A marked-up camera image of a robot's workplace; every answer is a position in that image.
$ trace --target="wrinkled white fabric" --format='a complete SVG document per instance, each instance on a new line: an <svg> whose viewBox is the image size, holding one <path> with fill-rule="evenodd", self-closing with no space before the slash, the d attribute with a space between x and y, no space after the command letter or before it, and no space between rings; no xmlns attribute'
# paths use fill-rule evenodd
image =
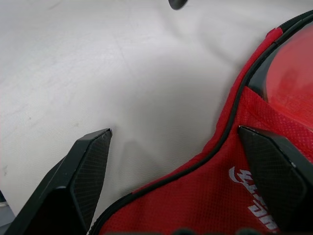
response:
<svg viewBox="0 0 313 235"><path fill-rule="evenodd" d="M84 134L113 129L97 217L199 153L266 33L311 0L0 0L0 190L18 214Z"/></svg>

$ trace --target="white tablecloth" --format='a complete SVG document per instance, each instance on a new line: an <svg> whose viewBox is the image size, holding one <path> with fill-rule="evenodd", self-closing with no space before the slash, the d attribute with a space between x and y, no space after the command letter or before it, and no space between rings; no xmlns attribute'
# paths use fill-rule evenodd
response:
<svg viewBox="0 0 313 235"><path fill-rule="evenodd" d="M311 0L0 0L0 190L18 214L76 139L113 129L95 213L210 139L265 34Z"/></svg>

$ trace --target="white logo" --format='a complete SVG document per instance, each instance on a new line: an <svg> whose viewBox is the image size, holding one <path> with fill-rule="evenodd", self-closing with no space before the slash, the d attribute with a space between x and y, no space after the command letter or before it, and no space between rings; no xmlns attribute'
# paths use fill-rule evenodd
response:
<svg viewBox="0 0 313 235"><path fill-rule="evenodd" d="M245 188L252 194L255 198L253 199L253 205L248 207L248 209L257 217L259 220L272 232L276 230L277 224L274 222L273 217L269 214L268 208L264 203L264 200L261 196L257 194L256 185L253 182L251 173L248 170L240 170L240 173L235 175L235 167L232 167L228 171L229 177L232 181L242 184Z"/></svg>

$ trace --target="red backpack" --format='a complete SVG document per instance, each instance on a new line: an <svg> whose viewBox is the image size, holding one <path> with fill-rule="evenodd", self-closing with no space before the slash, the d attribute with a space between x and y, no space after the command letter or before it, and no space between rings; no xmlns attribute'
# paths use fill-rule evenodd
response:
<svg viewBox="0 0 313 235"><path fill-rule="evenodd" d="M90 234L312 232L312 21L310 11L270 31L203 151L113 203Z"/></svg>

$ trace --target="black piping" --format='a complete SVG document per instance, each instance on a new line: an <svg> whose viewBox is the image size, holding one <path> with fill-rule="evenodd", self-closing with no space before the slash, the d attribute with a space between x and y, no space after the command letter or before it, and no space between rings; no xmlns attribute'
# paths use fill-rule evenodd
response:
<svg viewBox="0 0 313 235"><path fill-rule="evenodd" d="M170 182L173 182L177 179L179 179L180 177L183 177L191 172L193 172L194 170L198 169L199 167L203 166L205 163L207 163L210 159L212 159L214 157L214 155L216 153L218 153L218 151L220 150L220 148L222 147L222 145L224 144L224 142L226 141L231 127L233 125L236 113L237 113L237 108L239 105L239 101L240 101L240 97L241 94L244 90L244 87L246 86L246 84L249 82L250 78L254 75L254 73L256 72L256 70L259 68L259 66L263 63L263 61L280 45L282 44L285 40L287 40L289 37L291 37L294 33L295 33L295 28L301 29L304 25L308 24L310 21L313 21L313 15L308 16L305 19L302 19L300 21L297 22L296 25L294 25L294 27L290 28L290 30L287 30L277 41L275 41L272 45L270 45L268 47L268 49L266 49L260 56L259 58L253 63L253 65L251 66L251 68L249 69L249 71L246 73L246 75L244 76L238 91L236 93L235 96L235 100L233 103L233 106L231 108L231 112L230 112L230 116L228 119L228 123L226 125L226 128L219 140L219 142L217 143L217 145L214 147L214 149L204 158L202 159L200 162L194 164L193 166L191 166L189 169L186 169L184 171L181 171L169 178L163 179L161 181L156 182L153 185L150 185L144 189L142 189L141 191L138 191L136 193L133 194L128 194L125 197L119 199L118 201L116 201L115 203L113 203L111 206L109 206L100 216L99 218L96 220L96 222L94 223L89 235L98 235L100 233L100 230L103 226L103 224L115 213L117 212L119 209L121 209L122 207L124 207L125 205L127 205L128 203L131 203L132 201L136 200L137 198L163 186L166 185Z"/></svg>

